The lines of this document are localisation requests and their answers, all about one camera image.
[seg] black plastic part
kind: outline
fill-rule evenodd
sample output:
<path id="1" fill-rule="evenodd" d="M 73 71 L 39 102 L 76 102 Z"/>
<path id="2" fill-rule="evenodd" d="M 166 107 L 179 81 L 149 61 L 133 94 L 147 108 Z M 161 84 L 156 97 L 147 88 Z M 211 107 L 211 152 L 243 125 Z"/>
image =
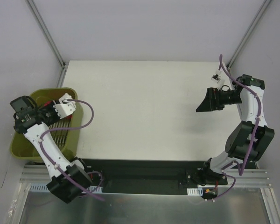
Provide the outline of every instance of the black plastic part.
<path id="1" fill-rule="evenodd" d="M 216 184 L 218 181 L 219 185 L 227 185 L 227 180 L 223 179 L 223 174 L 218 174 L 210 169 L 210 161 L 212 158 L 203 163 L 203 167 L 200 170 L 192 170 L 189 172 L 191 181 L 196 184 Z"/>
<path id="2" fill-rule="evenodd" d="M 187 188 L 197 188 L 195 173 L 205 167 L 204 161 L 83 160 L 103 173 L 104 193 L 187 195 Z M 254 163 L 247 167 L 256 168 Z M 219 180 L 219 185 L 226 184 L 226 179 Z"/>
<path id="3" fill-rule="evenodd" d="M 218 79 L 218 75 L 214 75 L 213 79 Z M 265 82 L 260 79 L 253 78 L 252 76 L 243 74 L 237 78 L 237 81 L 246 86 L 257 86 L 262 90 L 265 89 Z M 210 112 L 220 111 L 224 109 L 225 105 L 241 104 L 240 93 L 243 87 L 235 82 L 232 82 L 234 90 L 219 90 L 218 88 L 208 88 L 206 96 L 202 103 L 196 109 L 196 112 Z"/>
<path id="4" fill-rule="evenodd" d="M 218 196 L 218 193 L 213 194 L 213 191 L 206 193 L 205 190 L 206 189 L 203 189 L 203 195 L 201 196 L 203 199 L 210 200 L 210 199 L 216 198 Z"/>
<path id="5" fill-rule="evenodd" d="M 41 124 L 44 122 L 47 126 L 50 126 L 59 121 L 53 105 L 59 103 L 53 101 L 43 108 L 38 108 L 36 102 L 29 96 L 18 97 L 10 102 L 10 105 L 15 110 L 14 114 L 14 129 L 17 133 L 26 133 L 29 128 L 35 124 Z"/>
<path id="6" fill-rule="evenodd" d="M 219 90 L 218 88 L 208 88 L 206 96 L 202 103 L 196 109 L 196 112 L 220 111 L 225 105 L 242 103 L 238 90 Z"/>
<path id="7" fill-rule="evenodd" d="M 252 133 L 253 128 L 252 122 L 241 121 L 227 139 L 225 152 L 227 152 L 228 157 L 244 159 L 250 143 L 248 137 Z M 273 129 L 267 126 L 258 127 L 248 161 L 258 161 L 273 140 L 274 135 Z"/>
<path id="8" fill-rule="evenodd" d="M 252 76 L 245 75 L 245 74 L 238 77 L 237 81 L 239 81 L 240 83 L 242 83 L 246 86 L 257 86 L 257 87 L 261 88 L 262 90 L 264 90 L 266 88 L 265 81 L 263 81 L 261 79 L 253 78 Z"/>
<path id="9" fill-rule="evenodd" d="M 87 173 L 77 165 L 73 165 L 72 167 L 68 166 L 67 174 L 84 188 L 88 188 L 92 183 Z M 80 188 L 69 182 L 63 175 L 53 177 L 52 181 L 47 184 L 47 188 L 53 195 L 65 203 L 70 203 L 82 193 Z"/>

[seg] wire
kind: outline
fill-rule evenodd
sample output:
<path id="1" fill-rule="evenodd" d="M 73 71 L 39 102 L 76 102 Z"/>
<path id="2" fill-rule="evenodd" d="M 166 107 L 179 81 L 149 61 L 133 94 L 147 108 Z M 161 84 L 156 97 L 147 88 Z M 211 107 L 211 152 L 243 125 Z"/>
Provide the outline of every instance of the wire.
<path id="1" fill-rule="evenodd" d="M 32 97 L 30 97 L 30 96 L 26 96 L 28 99 L 30 99 L 30 101 L 34 104 L 34 106 L 35 106 L 35 109 L 37 110 L 38 109 L 38 106 L 37 106 L 37 103 L 35 102 L 35 100 L 34 99 L 32 99 Z"/>
<path id="2" fill-rule="evenodd" d="M 218 198 L 223 197 L 223 196 L 226 195 L 229 191 L 231 191 L 231 189 L 234 187 L 234 185 L 235 185 L 235 183 L 236 183 L 235 177 L 234 177 L 234 176 L 230 176 L 230 175 L 228 175 L 228 174 L 226 174 L 226 173 L 224 173 L 224 172 L 222 172 L 222 174 L 223 174 L 224 176 L 226 176 L 226 177 L 229 177 L 229 178 L 232 178 L 232 179 L 233 179 L 232 185 L 231 185 L 224 193 L 218 195 L 216 198 L 208 199 L 207 201 L 213 201 L 213 202 L 214 202 L 215 199 L 218 199 Z"/>
<path id="3" fill-rule="evenodd" d="M 216 181 L 215 187 L 214 187 L 214 188 L 211 188 L 210 190 L 215 189 L 215 190 L 217 191 L 218 184 L 219 184 L 219 182 L 218 182 L 218 181 Z"/>
<path id="4" fill-rule="evenodd" d="M 201 186 L 205 186 L 206 184 L 201 184 L 201 183 L 199 183 L 198 181 L 196 181 L 195 179 L 191 179 L 193 182 L 195 182 L 196 184 L 198 184 L 198 185 L 201 185 Z"/>
<path id="5" fill-rule="evenodd" d="M 2 182 L 2 184 L 1 184 L 1 186 L 0 186 L 0 188 L 3 188 L 3 185 L 4 185 L 5 180 L 6 180 L 7 173 L 8 173 L 8 171 L 9 171 L 10 163 L 11 163 L 11 154 L 9 155 L 8 167 L 7 167 L 6 172 L 5 172 L 5 174 L 4 174 L 4 179 L 3 179 L 3 182 Z"/>
<path id="6" fill-rule="evenodd" d="M 98 171 L 88 172 L 87 174 L 88 174 L 88 175 L 90 174 L 91 176 L 92 176 L 92 174 L 98 174 L 98 175 L 100 176 L 100 182 L 99 182 L 98 186 L 96 186 L 95 189 L 93 189 L 93 190 L 91 191 L 91 193 L 93 193 L 93 192 L 95 192 L 95 191 L 102 185 L 104 178 L 103 178 L 103 175 L 102 175 L 100 172 L 98 172 Z"/>
<path id="7" fill-rule="evenodd" d="M 79 103 L 83 103 L 83 104 L 86 104 L 87 106 L 89 106 L 89 108 L 91 109 L 91 118 L 90 120 L 85 124 L 85 125 L 82 125 L 80 127 L 57 127 L 57 128 L 52 128 L 52 129 L 49 129 L 47 131 L 45 131 L 44 133 L 41 134 L 40 136 L 40 139 L 43 140 L 43 137 L 49 133 L 49 132 L 52 132 L 52 131 L 60 131 L 60 130 L 78 130 L 78 129 L 82 129 L 86 126 L 88 126 L 92 121 L 93 121 L 93 117 L 94 117 L 94 110 L 92 108 L 92 106 L 85 102 L 85 101 L 82 101 L 82 100 L 78 100 L 78 99 L 67 99 L 67 101 L 75 101 L 75 102 L 79 102 Z M 98 195 L 95 195 L 93 193 L 91 193 L 89 190 L 87 190 L 86 188 L 84 188 L 83 186 L 81 186 L 80 184 L 78 184 L 76 181 L 74 181 L 69 175 L 67 175 L 59 166 L 58 164 L 47 154 L 46 150 L 43 148 L 43 144 L 42 144 L 42 141 L 40 141 L 40 147 L 41 147 L 41 151 L 42 153 L 45 155 L 45 157 L 52 163 L 53 166 L 56 166 L 56 169 L 69 181 L 71 182 L 73 185 L 75 185 L 76 187 L 80 188 L 82 191 L 84 191 L 86 194 L 100 200 L 100 201 L 105 201 L 104 198 L 98 196 Z"/>
<path id="8" fill-rule="evenodd" d="M 228 87 L 228 90 L 230 90 L 230 87 L 228 85 L 222 85 L 221 90 L 224 92 L 227 92 L 228 90 L 223 90 L 223 87 Z"/>

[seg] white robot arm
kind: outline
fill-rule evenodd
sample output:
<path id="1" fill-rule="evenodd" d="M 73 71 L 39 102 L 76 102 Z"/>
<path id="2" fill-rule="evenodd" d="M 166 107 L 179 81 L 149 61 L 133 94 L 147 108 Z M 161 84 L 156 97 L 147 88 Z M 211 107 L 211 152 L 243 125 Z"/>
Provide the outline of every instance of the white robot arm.
<path id="1" fill-rule="evenodd" d="M 42 108 L 38 108 L 36 102 L 27 96 L 19 97 L 10 103 L 15 110 L 14 129 L 17 133 L 24 134 L 34 145 L 52 179 L 47 185 L 49 191 L 66 203 L 80 195 L 82 190 L 81 187 L 77 187 L 64 178 L 61 171 L 68 174 L 72 180 L 85 189 L 91 185 L 91 178 L 85 172 L 85 167 L 80 159 L 70 162 L 64 157 L 50 132 L 42 139 L 40 138 L 44 132 L 49 130 L 48 126 L 66 118 L 76 110 L 76 102 L 71 100 L 72 97 L 66 93 L 59 100 L 52 101 Z"/>
<path id="2" fill-rule="evenodd" d="M 238 104 L 242 121 L 228 137 L 225 150 L 219 156 L 206 161 L 202 170 L 192 174 L 196 182 L 203 184 L 211 184 L 225 178 L 223 173 L 226 170 L 243 161 L 241 169 L 244 171 L 245 163 L 258 161 L 274 138 L 274 130 L 267 127 L 263 113 L 262 98 L 265 89 L 263 80 L 242 75 L 236 80 L 241 85 L 232 82 L 233 90 L 224 91 L 220 76 L 216 74 L 212 79 L 217 81 L 219 87 L 207 89 L 206 97 L 196 112 L 222 110 L 225 105 Z"/>

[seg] metal rod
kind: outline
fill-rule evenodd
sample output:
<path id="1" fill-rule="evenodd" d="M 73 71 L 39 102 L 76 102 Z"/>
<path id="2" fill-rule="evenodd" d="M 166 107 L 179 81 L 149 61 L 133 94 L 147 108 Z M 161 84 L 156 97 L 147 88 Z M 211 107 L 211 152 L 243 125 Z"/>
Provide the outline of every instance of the metal rod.
<path id="1" fill-rule="evenodd" d="M 58 88 L 61 88 L 62 85 L 63 85 L 66 71 L 67 71 L 67 63 L 62 67 L 61 73 L 59 75 L 59 79 L 58 79 L 58 82 L 57 82 L 57 87 Z"/>
<path id="2" fill-rule="evenodd" d="M 270 223 L 280 224 L 280 209 L 275 199 L 273 189 L 261 188 L 260 190 Z"/>
<path id="3" fill-rule="evenodd" d="M 61 54 L 60 54 L 56 44 L 54 43 L 54 41 L 51 37 L 51 34 L 48 31 L 48 28 L 47 28 L 46 24 L 44 23 L 42 16 L 40 15 L 40 13 L 36 7 L 36 4 L 34 3 L 33 0 L 26 0 L 26 3 L 28 5 L 28 7 L 30 8 L 33 16 L 35 17 L 35 20 L 38 23 L 40 29 L 42 30 L 43 35 L 45 36 L 46 40 L 48 41 L 48 44 L 51 47 L 56 59 L 60 63 L 61 67 L 64 67 L 64 61 L 61 57 Z"/>
<path id="4" fill-rule="evenodd" d="M 246 43 L 249 40 L 249 37 L 251 36 L 252 32 L 255 30 L 255 28 L 257 27 L 260 19 L 262 18 L 262 16 L 264 15 L 264 13 L 266 12 L 268 6 L 272 3 L 273 0 L 264 0 L 264 2 L 262 3 L 261 7 L 259 8 L 258 12 L 256 13 L 255 17 L 253 18 L 249 28 L 247 29 L 245 35 L 243 36 L 243 38 L 241 39 L 237 49 L 235 50 L 235 52 L 233 53 L 231 60 L 229 61 L 229 63 L 227 64 L 228 68 L 231 68 L 232 65 L 234 64 L 235 60 L 237 59 L 239 53 L 241 52 L 241 50 L 244 48 L 244 46 L 246 45 Z"/>

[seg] small white object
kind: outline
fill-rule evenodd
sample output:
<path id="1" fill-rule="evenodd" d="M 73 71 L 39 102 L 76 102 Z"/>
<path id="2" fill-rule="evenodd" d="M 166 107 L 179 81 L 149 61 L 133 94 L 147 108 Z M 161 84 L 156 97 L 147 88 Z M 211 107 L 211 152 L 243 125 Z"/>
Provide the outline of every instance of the small white object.
<path id="1" fill-rule="evenodd" d="M 202 196 L 203 189 L 201 187 L 198 188 L 187 188 L 188 196 Z"/>
<path id="2" fill-rule="evenodd" d="M 211 80 L 218 84 L 217 88 L 220 90 L 225 83 L 225 79 L 220 76 L 221 71 L 216 71 L 216 74 L 212 76 Z"/>
<path id="3" fill-rule="evenodd" d="M 53 106 L 60 119 L 71 115 L 76 110 L 76 102 L 68 101 L 67 99 L 72 99 L 72 97 L 68 93 L 65 93 L 59 98 L 60 103 Z"/>
<path id="4" fill-rule="evenodd" d="M 96 188 L 96 186 L 90 186 L 87 188 L 87 190 L 93 191 L 95 188 Z M 45 183 L 32 183 L 29 191 L 30 192 L 49 192 L 49 189 L 47 188 L 47 184 L 45 184 Z M 102 192 L 103 192 L 103 187 L 98 187 L 93 192 L 93 194 L 100 194 Z"/>
<path id="5" fill-rule="evenodd" d="M 59 164 L 55 164 L 55 165 L 54 165 L 54 169 L 57 169 L 58 167 L 60 167 Z"/>

